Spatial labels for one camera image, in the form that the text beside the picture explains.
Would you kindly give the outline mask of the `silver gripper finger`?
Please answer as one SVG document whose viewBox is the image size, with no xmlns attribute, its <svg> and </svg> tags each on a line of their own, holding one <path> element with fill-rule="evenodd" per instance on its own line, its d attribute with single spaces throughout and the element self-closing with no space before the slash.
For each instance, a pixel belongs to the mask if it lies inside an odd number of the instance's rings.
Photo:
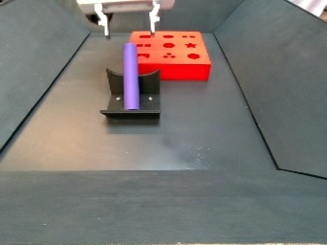
<svg viewBox="0 0 327 245">
<path fill-rule="evenodd" d="M 100 18 L 99 24 L 104 27 L 104 37 L 109 38 L 109 13 L 104 11 L 101 3 L 95 5 L 95 13 Z"/>
<path fill-rule="evenodd" d="M 156 32 L 156 23 L 160 21 L 160 1 L 152 1 L 152 10 L 149 11 L 149 30 L 151 33 Z"/>
</svg>

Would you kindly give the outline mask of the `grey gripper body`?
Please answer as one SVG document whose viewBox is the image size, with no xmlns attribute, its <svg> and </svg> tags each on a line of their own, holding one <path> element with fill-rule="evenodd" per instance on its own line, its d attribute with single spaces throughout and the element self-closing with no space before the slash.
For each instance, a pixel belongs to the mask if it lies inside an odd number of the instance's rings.
<svg viewBox="0 0 327 245">
<path fill-rule="evenodd" d="M 104 13 L 151 11 L 155 6 L 160 10 L 169 10 L 175 5 L 175 0 L 76 0 L 85 13 L 100 10 Z"/>
</svg>

